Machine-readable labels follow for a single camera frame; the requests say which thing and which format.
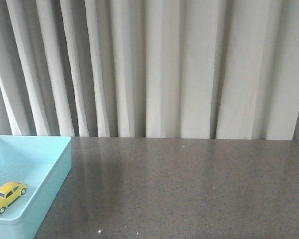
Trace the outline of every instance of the curtain fold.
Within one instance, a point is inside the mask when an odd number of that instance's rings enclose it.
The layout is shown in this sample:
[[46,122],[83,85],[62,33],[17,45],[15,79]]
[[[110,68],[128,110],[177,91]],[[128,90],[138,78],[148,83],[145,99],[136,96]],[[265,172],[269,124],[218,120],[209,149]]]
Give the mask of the curtain fold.
[[299,0],[0,0],[0,134],[299,139]]

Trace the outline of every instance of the car roof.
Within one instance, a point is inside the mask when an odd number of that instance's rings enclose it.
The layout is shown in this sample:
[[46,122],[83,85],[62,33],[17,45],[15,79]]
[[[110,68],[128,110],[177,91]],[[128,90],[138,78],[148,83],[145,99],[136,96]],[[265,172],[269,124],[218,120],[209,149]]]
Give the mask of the car roof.
[[0,187],[0,192],[6,194],[8,192],[11,191],[12,188],[16,187],[17,185],[19,185],[18,183],[16,182],[8,182],[8,183],[5,183],[3,184],[1,187]]

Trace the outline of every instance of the table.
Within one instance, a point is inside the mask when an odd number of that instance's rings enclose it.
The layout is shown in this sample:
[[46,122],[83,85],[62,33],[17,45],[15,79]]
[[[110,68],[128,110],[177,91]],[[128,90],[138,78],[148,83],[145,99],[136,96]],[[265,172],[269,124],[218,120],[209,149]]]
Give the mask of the table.
[[299,239],[299,141],[72,139],[36,239]]

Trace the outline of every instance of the toy car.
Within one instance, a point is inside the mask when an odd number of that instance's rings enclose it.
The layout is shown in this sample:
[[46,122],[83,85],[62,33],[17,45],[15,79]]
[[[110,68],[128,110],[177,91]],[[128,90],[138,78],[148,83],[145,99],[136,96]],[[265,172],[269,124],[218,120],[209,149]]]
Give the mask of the toy car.
[[0,214],[18,197],[26,193],[28,185],[26,183],[8,182],[0,187]]

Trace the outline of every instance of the car window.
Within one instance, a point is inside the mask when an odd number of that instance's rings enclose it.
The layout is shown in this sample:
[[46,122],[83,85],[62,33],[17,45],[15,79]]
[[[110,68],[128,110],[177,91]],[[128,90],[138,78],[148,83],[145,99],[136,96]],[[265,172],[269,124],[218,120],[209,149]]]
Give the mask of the car window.
[[0,197],[4,198],[4,193],[0,192]]
[[12,194],[12,191],[8,192],[8,194],[6,195],[6,197],[11,196],[11,194]]

